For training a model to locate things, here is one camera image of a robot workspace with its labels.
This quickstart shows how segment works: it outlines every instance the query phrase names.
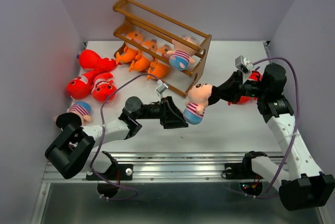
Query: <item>screw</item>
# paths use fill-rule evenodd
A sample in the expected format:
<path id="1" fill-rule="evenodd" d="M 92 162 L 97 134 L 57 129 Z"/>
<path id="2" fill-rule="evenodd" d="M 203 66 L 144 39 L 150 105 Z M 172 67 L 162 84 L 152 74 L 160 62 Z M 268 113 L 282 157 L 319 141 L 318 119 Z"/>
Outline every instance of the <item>screw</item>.
<path id="1" fill-rule="evenodd" d="M 127 169 L 126 169 L 126 174 L 127 174 L 128 176 L 130 176 L 130 175 L 132 174 L 132 169 L 127 168 Z"/>

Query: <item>white table surface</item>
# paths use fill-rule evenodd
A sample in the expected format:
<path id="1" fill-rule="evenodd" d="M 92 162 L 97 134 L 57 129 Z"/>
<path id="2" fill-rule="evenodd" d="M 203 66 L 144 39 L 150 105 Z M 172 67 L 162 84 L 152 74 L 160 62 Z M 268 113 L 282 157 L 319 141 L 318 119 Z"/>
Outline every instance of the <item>white table surface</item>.
<path id="1" fill-rule="evenodd" d="M 87 49 L 94 50 L 102 58 L 113 58 L 122 45 L 120 41 L 89 41 Z M 266 58 L 262 42 L 249 41 L 212 41 L 204 74 L 200 83 L 220 85 L 236 70 L 235 58 L 243 55 L 251 61 Z M 263 71 L 265 64 L 260 65 Z M 129 66 L 119 65 L 112 71 L 115 86 L 119 87 L 138 73 L 128 71 Z M 106 122 L 117 119 L 125 101 L 130 96 L 138 96 L 144 104 L 158 101 L 155 93 L 157 84 L 140 77 L 116 94 L 111 104 L 104 107 Z M 164 96 L 172 96 L 176 106 L 183 110 L 183 99 L 167 90 Z M 93 122 L 101 124 L 100 106 L 92 96 L 83 99 L 92 107 Z M 257 110 L 256 102 L 244 105 L 230 105 L 221 100 L 206 108 L 201 124 L 188 128 L 164 130 L 158 120 L 139 120 L 143 128 L 128 140 L 114 141 L 104 145 L 103 150 L 110 152 L 280 152 L 280 148 Z"/>

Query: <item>wooden rack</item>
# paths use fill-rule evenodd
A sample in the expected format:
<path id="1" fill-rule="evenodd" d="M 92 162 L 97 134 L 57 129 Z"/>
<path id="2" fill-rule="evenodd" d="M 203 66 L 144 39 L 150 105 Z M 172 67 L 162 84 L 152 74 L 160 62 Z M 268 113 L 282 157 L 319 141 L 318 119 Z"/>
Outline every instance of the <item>wooden rack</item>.
<path id="1" fill-rule="evenodd" d="M 189 64 L 185 71 L 177 71 L 171 67 L 170 73 L 163 78 L 163 80 L 168 83 L 169 89 L 186 97 L 188 91 L 199 81 L 203 74 L 211 35 L 207 35 L 171 17 L 135 2 L 134 0 L 119 0 L 114 4 L 113 10 L 125 16 L 124 22 L 114 31 L 114 36 L 166 64 L 169 64 L 167 58 L 131 41 L 126 37 L 126 34 L 132 30 L 140 30 L 146 34 L 146 37 L 156 39 L 158 48 L 164 44 L 170 45 L 171 48 L 173 48 L 173 39 L 196 51 L 194 56 L 194 59 L 196 60 L 195 64 Z M 199 45 L 197 46 L 183 40 L 181 35 L 189 35 L 196 38 Z M 124 47 L 125 43 L 117 52 L 122 54 Z"/>

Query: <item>red doll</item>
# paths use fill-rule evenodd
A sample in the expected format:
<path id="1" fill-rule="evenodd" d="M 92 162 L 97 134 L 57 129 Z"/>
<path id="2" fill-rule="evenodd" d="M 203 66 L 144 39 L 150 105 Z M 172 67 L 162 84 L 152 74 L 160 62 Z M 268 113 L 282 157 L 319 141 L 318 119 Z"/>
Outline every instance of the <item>red doll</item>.
<path id="1" fill-rule="evenodd" d="M 98 102 L 104 102 L 110 94 L 116 91 L 116 87 L 113 85 L 114 81 L 111 79 L 112 77 L 113 75 L 110 72 L 106 72 L 95 78 L 92 96 Z"/>
<path id="2" fill-rule="evenodd" d="M 102 59 L 93 50 L 84 50 L 79 56 L 79 64 L 86 71 L 98 70 L 101 72 L 112 71 L 117 66 L 114 59 Z"/>
<path id="3" fill-rule="evenodd" d="M 83 99 L 92 90 L 94 78 L 102 71 L 89 71 L 71 80 L 66 86 L 66 93 L 73 99 Z"/>

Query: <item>doll arm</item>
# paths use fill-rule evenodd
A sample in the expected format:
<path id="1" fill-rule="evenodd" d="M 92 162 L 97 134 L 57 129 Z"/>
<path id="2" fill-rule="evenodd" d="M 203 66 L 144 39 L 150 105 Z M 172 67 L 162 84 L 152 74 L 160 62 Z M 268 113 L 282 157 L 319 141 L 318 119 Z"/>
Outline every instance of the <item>doll arm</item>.
<path id="1" fill-rule="evenodd" d="M 171 55 L 174 54 L 174 52 L 175 52 L 175 50 L 169 50 L 169 51 L 166 52 L 165 55 L 169 58 Z"/>
<path id="2" fill-rule="evenodd" d="M 197 106 L 197 108 L 196 108 L 196 111 L 197 111 L 197 114 L 198 115 L 201 115 L 202 113 L 204 113 L 204 110 L 205 110 L 205 108 L 203 107 L 203 106 Z"/>
<path id="3" fill-rule="evenodd" d="M 92 122 L 92 117 L 90 115 L 84 115 L 84 120 L 86 120 L 87 122 Z"/>
<path id="4" fill-rule="evenodd" d="M 194 59 L 194 58 L 192 58 L 192 57 L 191 57 L 191 58 L 189 58 L 189 63 L 190 63 L 190 64 L 195 64 L 195 59 Z"/>

